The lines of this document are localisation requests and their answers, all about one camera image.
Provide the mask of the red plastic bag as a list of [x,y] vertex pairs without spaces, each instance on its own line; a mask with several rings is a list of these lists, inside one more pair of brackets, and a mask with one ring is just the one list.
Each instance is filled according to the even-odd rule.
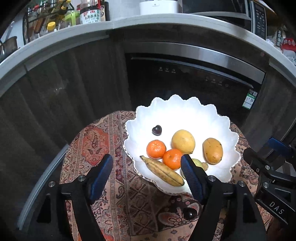
[[284,38],[281,44],[282,50],[289,50],[296,52],[296,42],[293,38]]

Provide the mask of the small tan longan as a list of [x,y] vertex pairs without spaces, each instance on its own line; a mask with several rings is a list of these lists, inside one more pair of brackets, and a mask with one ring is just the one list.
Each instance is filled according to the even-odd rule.
[[202,168],[204,169],[204,171],[208,170],[208,164],[207,163],[201,163],[202,164]]

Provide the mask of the white rice cooker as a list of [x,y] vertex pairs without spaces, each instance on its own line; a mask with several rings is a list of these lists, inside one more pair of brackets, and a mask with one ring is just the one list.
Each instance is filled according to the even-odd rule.
[[140,15],[175,14],[179,12],[178,1],[141,1]]

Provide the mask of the yellow mango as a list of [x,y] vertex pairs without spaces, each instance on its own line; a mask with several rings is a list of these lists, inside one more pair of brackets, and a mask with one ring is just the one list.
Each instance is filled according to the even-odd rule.
[[203,152],[206,161],[211,165],[216,165],[222,160],[222,144],[215,138],[207,138],[204,140]]

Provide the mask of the yellow round pear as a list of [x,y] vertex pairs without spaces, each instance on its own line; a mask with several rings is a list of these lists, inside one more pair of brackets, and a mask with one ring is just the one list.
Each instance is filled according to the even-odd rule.
[[195,145],[193,135],[186,130],[179,130],[175,132],[171,139],[171,147],[173,149],[178,149],[183,154],[193,153]]

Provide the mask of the green lidded jar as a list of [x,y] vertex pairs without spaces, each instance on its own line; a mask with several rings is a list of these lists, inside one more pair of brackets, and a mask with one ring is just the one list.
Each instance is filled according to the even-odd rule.
[[64,16],[65,27],[72,27],[80,24],[80,14],[78,10],[68,11]]

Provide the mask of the green apple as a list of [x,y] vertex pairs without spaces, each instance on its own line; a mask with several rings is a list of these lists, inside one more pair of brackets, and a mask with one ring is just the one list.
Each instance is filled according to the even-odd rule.
[[202,162],[199,161],[198,159],[192,159],[192,161],[194,162],[194,164],[197,166],[197,167],[201,167],[202,168]]

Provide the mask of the dark cherry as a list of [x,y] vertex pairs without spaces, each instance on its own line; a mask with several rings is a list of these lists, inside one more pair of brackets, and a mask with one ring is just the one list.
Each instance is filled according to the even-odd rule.
[[198,212],[194,208],[186,207],[183,209],[184,219],[186,220],[193,220],[197,218]]
[[162,127],[160,125],[153,127],[152,134],[155,136],[160,136],[162,134]]

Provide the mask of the steel saucepan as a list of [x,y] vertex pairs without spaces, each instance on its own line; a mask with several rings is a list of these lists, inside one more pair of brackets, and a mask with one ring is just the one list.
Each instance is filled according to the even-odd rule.
[[17,36],[13,36],[4,43],[1,42],[1,62],[18,49]]

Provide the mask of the small yellow banana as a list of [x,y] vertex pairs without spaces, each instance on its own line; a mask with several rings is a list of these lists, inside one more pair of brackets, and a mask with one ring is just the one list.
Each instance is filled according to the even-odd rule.
[[171,186],[181,187],[185,184],[183,178],[176,173],[174,170],[163,164],[162,162],[147,158],[145,156],[140,156],[143,162],[146,164],[147,168],[158,176],[161,180],[165,181]]

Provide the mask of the black built-in dishwasher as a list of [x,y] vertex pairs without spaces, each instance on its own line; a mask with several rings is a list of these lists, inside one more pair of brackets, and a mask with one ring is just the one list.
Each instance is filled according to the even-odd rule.
[[193,45],[134,42],[125,43],[124,52],[133,108],[148,106],[155,97],[196,97],[242,126],[251,110],[242,107],[248,91],[259,94],[265,77],[249,63]]

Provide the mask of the large soy sauce bottle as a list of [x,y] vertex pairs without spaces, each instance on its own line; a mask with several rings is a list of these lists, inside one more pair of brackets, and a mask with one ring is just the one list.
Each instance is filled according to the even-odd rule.
[[100,15],[100,1],[98,0],[81,0],[80,3],[80,23],[90,24],[99,23],[101,21]]

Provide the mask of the orange mandarin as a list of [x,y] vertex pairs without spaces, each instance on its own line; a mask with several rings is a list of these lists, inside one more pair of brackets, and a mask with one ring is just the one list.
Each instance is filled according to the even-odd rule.
[[172,170],[177,170],[181,167],[181,157],[182,152],[178,149],[170,149],[165,152],[162,157],[163,163],[171,168]]
[[147,155],[153,159],[160,159],[163,157],[167,148],[160,140],[153,140],[147,145]]

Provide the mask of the black microwave oven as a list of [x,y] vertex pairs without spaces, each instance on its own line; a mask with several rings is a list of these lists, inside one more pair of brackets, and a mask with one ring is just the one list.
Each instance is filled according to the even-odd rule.
[[264,6],[248,0],[191,0],[182,1],[182,12],[216,18],[266,39],[267,20]]

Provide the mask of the white scalloped fruit bowl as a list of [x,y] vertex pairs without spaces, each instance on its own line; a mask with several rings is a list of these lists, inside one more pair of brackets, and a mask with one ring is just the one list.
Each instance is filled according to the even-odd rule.
[[208,165],[207,175],[228,183],[231,169],[241,159],[236,150],[239,135],[230,129],[230,119],[220,115],[215,105],[203,105],[196,97],[183,100],[172,95],[168,100],[154,98],[149,106],[138,106],[135,117],[125,123],[127,139],[123,143],[136,174],[168,195],[190,194],[185,182],[174,187],[147,167],[148,145],[162,142],[167,150],[179,150]]

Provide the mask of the white plastic bag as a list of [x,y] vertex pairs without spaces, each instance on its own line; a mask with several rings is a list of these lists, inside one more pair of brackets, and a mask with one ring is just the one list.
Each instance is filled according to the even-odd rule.
[[283,42],[284,37],[281,36],[280,38],[277,38],[276,36],[268,36],[266,41],[267,43],[273,45],[276,49],[278,49],[281,53],[284,54],[288,58],[289,61],[295,65],[295,52],[289,51],[289,50],[282,50],[281,44]]

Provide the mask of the patterned paisley tablecloth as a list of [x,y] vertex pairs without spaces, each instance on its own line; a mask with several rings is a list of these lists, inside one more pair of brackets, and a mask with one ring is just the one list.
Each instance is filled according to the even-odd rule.
[[123,149],[125,123],[133,111],[110,113],[83,128],[72,140],[62,165],[61,183],[85,175],[105,154],[113,169],[102,196],[92,205],[106,240],[188,240],[197,219],[186,220],[186,207],[201,211],[191,196],[166,195],[135,173]]

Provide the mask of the black spice rack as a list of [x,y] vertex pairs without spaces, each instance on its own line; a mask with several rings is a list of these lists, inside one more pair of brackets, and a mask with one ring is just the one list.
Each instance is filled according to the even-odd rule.
[[23,15],[23,43],[48,33],[48,25],[60,28],[66,14],[74,11],[71,1],[31,1]]

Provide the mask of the green energy label sticker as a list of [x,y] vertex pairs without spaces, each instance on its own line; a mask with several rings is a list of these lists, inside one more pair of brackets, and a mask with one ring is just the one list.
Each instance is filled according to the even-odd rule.
[[248,94],[247,94],[244,102],[243,102],[242,107],[250,110],[252,108],[252,105],[255,102],[255,99],[256,99],[257,95],[258,95],[258,93],[256,91],[250,89],[248,91]]

